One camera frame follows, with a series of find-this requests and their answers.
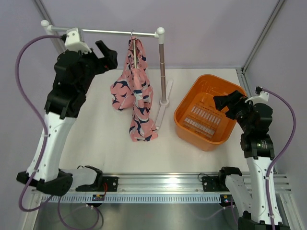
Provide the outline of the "pink shark print shorts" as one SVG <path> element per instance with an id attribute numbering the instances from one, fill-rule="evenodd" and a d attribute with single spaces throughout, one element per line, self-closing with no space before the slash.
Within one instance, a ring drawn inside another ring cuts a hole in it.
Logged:
<path id="1" fill-rule="evenodd" d="M 148 68 L 145 49 L 136 38 L 138 68 L 134 68 L 133 42 L 130 38 L 121 76 L 110 86 L 112 107 L 117 111 L 132 109 L 129 135 L 132 141 L 158 138 L 155 122 L 150 118 L 153 88 L 146 74 Z"/>

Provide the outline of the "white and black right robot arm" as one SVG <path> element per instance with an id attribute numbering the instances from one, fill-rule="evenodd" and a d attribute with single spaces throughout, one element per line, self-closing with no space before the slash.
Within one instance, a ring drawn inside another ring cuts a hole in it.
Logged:
<path id="1" fill-rule="evenodd" d="M 223 167 L 217 178 L 222 190 L 229 190 L 237 207 L 240 230 L 288 230 L 280 215 L 274 185 L 273 164 L 276 159 L 273 142 L 268 134 L 273 109 L 266 103 L 269 94 L 258 89 L 248 98 L 239 91 L 214 96 L 215 108 L 227 108 L 227 118 L 237 121 L 243 133 L 240 145 L 247 161 L 251 192 L 245 186 L 242 172 L 236 167 Z"/>

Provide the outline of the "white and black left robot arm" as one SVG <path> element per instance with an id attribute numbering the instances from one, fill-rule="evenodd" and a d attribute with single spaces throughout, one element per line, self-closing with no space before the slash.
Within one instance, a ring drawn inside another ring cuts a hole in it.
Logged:
<path id="1" fill-rule="evenodd" d="M 105 188 L 103 172 L 98 168 L 88 165 L 73 170 L 59 168 L 67 136 L 86 101 L 94 77 L 118 66 L 115 50 L 109 49 L 101 40 L 95 44 L 103 57 L 98 58 L 92 49 L 67 49 L 54 65 L 56 75 L 47 95 L 44 127 L 36 154 L 28 169 L 16 177 L 17 181 L 42 193 L 63 196 L 71 188 L 85 192 Z"/>

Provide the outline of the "wooden clothes hanger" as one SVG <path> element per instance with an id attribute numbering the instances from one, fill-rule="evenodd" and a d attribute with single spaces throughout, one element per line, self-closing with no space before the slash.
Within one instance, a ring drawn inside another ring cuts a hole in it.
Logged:
<path id="1" fill-rule="evenodd" d="M 134 56 L 134 68 L 138 68 L 138 60 L 137 60 L 137 46 L 136 46 L 136 37 L 133 35 L 134 30 L 131 31 L 130 36 L 133 42 L 133 56 Z"/>

